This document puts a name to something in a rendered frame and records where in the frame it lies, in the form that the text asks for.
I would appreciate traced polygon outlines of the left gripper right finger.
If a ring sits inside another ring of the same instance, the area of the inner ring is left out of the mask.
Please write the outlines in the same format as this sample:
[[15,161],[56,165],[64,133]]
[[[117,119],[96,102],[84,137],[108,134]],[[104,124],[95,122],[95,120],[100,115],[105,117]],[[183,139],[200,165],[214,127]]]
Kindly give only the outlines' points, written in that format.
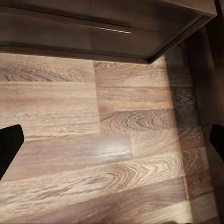
[[224,161],[224,126],[214,124],[210,132],[209,140]]

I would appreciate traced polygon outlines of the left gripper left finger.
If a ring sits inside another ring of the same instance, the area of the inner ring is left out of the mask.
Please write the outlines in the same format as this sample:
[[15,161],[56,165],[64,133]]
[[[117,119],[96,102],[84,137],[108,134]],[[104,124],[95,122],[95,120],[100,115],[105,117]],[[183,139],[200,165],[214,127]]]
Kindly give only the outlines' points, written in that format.
[[0,180],[24,142],[20,124],[0,129]]

